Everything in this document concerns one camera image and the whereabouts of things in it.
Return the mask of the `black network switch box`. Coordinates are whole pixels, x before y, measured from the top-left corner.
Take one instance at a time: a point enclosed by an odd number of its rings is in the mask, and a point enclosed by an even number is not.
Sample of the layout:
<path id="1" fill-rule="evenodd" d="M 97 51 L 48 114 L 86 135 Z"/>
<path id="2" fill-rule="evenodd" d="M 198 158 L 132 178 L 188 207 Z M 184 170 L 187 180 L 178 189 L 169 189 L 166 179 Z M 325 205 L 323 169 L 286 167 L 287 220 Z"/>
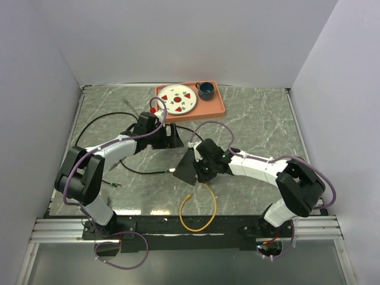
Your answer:
<path id="1" fill-rule="evenodd" d="M 181 181 L 194 186 L 197 181 L 197 173 L 193 165 L 195 160 L 193 149 L 188 149 L 179 164 L 175 167 L 173 176 Z"/>

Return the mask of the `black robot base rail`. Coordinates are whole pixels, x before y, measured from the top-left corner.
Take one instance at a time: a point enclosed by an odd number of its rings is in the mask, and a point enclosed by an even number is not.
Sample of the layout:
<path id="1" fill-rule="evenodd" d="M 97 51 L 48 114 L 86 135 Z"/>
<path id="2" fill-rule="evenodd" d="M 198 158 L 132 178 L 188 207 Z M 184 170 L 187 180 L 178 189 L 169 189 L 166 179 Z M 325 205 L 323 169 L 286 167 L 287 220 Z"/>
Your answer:
<path id="1" fill-rule="evenodd" d="M 279 228 L 265 226 L 259 216 L 215 216 L 203 231 L 186 230 L 178 216 L 119 216 L 117 223 L 107 226 L 106 236 L 85 222 L 82 239 L 121 243 L 122 253 L 146 250 L 238 249 L 256 251 L 257 241 L 292 236 L 291 222 Z"/>

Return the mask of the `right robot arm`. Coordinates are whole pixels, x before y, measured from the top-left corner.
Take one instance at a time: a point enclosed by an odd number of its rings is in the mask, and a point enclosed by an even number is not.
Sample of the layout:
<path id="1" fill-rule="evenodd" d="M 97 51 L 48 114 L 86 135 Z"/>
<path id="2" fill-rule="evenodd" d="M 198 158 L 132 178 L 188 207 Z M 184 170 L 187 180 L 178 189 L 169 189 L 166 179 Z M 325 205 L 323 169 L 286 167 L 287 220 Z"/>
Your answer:
<path id="1" fill-rule="evenodd" d="M 274 236 L 296 217 L 308 217 L 325 191 L 325 184 L 298 158 L 266 159 L 230 148 L 224 151 L 211 139 L 190 142 L 197 179 L 207 183 L 218 174 L 245 176 L 277 187 L 281 198 L 270 204 L 255 222 L 255 232 Z"/>

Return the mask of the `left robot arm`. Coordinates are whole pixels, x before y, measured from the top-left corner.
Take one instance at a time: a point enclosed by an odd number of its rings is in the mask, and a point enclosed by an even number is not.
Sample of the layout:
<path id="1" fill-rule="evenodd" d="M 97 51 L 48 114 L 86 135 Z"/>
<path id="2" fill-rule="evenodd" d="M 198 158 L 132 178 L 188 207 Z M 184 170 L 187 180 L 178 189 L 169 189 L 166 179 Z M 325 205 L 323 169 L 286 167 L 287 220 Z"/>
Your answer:
<path id="1" fill-rule="evenodd" d="M 176 124 L 166 124 L 162 110 L 142 112 L 136 123 L 108 142 L 87 148 L 71 147 L 54 189 L 63 195 L 66 205 L 77 206 L 92 220 L 98 234 L 110 239 L 118 231 L 118 217 L 101 196 L 103 172 L 148 146 L 158 150 L 183 147 Z"/>

